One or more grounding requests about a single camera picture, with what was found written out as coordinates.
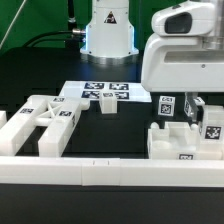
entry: white cube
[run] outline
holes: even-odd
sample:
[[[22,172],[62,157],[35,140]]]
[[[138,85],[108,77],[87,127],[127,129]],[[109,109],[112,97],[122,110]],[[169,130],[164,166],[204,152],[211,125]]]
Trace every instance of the white cube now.
[[[117,113],[117,97],[113,91],[101,91],[99,102],[102,114]]]
[[[173,116],[175,107],[175,97],[160,96],[158,115]]]

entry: black cable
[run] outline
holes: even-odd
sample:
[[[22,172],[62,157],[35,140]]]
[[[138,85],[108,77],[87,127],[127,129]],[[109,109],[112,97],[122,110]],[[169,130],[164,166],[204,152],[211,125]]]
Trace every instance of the black cable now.
[[[54,35],[62,35],[62,34],[72,34],[72,31],[55,31],[55,32],[49,32],[49,33],[43,33],[40,34],[32,39],[30,39],[29,41],[27,41],[23,47],[28,47],[31,43],[33,43],[34,41],[41,39],[43,37],[48,37],[48,36],[54,36]]]
[[[49,42],[49,41],[57,42],[57,41],[66,41],[66,40],[74,40],[77,43],[78,42],[82,42],[82,43],[84,42],[83,38],[74,38],[74,37],[71,38],[71,39],[64,39],[64,38],[63,39],[62,38],[61,39],[41,39],[41,40],[38,40],[38,41],[34,42],[33,44],[31,44],[30,47],[35,47],[37,44],[42,43],[42,42]]]
[[[30,47],[35,47],[37,44],[42,43],[42,42],[57,42],[57,41],[65,41],[65,39],[42,39],[42,40],[38,40],[36,42],[34,42],[32,45],[30,45]]]
[[[69,18],[74,18],[75,17],[73,0],[68,0],[68,17]]]
[[[77,28],[73,0],[68,0],[68,29]]]

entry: green backdrop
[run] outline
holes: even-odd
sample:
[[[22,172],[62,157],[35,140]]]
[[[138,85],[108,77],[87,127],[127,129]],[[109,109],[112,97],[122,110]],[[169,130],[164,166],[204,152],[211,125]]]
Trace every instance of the green backdrop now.
[[[0,0],[0,40],[23,0]],[[140,50],[151,35],[152,15],[163,8],[180,3],[180,0],[130,0],[130,22],[136,30],[135,45]],[[91,20],[92,0],[74,0],[75,15],[80,28]],[[67,30],[66,0],[28,0],[14,25],[3,49],[22,46],[30,38],[50,31]]]

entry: black table surface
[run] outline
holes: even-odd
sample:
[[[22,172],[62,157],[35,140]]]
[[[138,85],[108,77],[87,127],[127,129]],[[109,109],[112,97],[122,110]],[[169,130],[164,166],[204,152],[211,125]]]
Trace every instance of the black table surface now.
[[[66,80],[140,82],[141,60],[102,66],[66,49],[15,48],[0,57],[0,78],[0,110],[10,118],[30,95],[58,95]],[[164,123],[157,116],[159,95],[152,94],[151,104],[118,102],[115,115],[102,115],[91,102],[63,156],[148,158],[147,129]],[[186,121],[184,94],[169,95],[176,96],[172,120]],[[202,97],[224,102],[222,94]],[[43,131],[37,128],[17,155],[38,156]],[[223,206],[222,188],[0,185],[1,223],[224,223]]]

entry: white block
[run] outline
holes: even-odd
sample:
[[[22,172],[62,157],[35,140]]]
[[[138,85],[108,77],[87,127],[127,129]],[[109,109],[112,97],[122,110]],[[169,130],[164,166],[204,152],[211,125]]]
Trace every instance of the white block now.
[[[82,165],[83,185],[120,185],[120,159],[91,159]]]
[[[174,115],[175,97],[160,96],[158,115],[170,116]]]
[[[6,122],[7,122],[6,112],[0,111],[0,129],[6,124]]]
[[[117,97],[113,91],[101,91],[99,102],[102,114],[117,113]]]
[[[78,123],[81,101],[66,100],[38,141],[40,157],[60,157]]]
[[[14,156],[35,129],[34,118],[47,108],[44,98],[30,97],[0,129],[0,155]]]

